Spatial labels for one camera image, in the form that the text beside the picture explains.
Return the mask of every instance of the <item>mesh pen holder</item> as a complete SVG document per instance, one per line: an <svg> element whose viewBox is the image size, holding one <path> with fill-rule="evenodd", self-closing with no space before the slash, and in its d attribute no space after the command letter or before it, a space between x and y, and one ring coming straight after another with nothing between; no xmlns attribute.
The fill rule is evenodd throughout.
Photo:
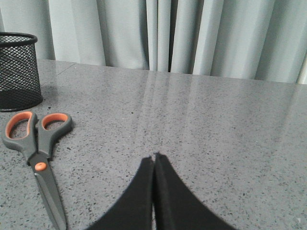
<svg viewBox="0 0 307 230"><path fill-rule="evenodd" d="M31 34L0 33L0 111L11 112L42 102L35 42Z"/></svg>

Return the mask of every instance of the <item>curtain fold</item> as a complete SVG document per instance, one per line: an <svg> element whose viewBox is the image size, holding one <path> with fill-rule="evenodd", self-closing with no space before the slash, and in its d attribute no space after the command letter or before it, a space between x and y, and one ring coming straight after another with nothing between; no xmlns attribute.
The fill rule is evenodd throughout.
<svg viewBox="0 0 307 230"><path fill-rule="evenodd" d="M0 0L38 58L307 83L306 0Z"/></svg>

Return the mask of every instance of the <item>desk surface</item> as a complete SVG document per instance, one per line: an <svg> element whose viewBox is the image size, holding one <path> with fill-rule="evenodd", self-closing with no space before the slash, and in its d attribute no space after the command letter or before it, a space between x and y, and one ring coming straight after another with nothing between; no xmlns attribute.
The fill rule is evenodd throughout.
<svg viewBox="0 0 307 230"><path fill-rule="evenodd" d="M74 121L51 163L68 229L103 215L158 151L238 229L307 226L307 85L49 60L38 69L44 100L31 111ZM0 165L0 229L53 229L22 155L1 142Z"/></svg>

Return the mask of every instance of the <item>scissor blade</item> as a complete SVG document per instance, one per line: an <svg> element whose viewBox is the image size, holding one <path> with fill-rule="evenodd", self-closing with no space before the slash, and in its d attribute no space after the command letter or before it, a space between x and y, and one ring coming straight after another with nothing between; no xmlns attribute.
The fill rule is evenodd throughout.
<svg viewBox="0 0 307 230"><path fill-rule="evenodd" d="M40 162L46 164L46 169L42 171L35 169L35 165ZM65 230L65 214L48 160L44 156L37 154L30 159L30 165L34 172L45 208L54 228L57 230Z"/></svg>

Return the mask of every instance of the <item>scissor handle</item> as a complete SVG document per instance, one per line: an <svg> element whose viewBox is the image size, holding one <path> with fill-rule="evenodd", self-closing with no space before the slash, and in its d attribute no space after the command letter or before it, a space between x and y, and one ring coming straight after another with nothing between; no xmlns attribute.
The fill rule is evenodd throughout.
<svg viewBox="0 0 307 230"><path fill-rule="evenodd" d="M61 126L48 130L46 126L54 121L63 121ZM48 159L52 157L54 142L72 129L72 118L69 114L48 114L39 121L38 125L38 152L44 154Z"/></svg>
<svg viewBox="0 0 307 230"><path fill-rule="evenodd" d="M18 122L28 119L26 135L22 138L11 138L11 131ZM37 123L37 115L30 112L21 112L15 114L4 127L2 132L3 144L12 150L20 151L27 163L33 154L36 153L35 143L35 124Z"/></svg>

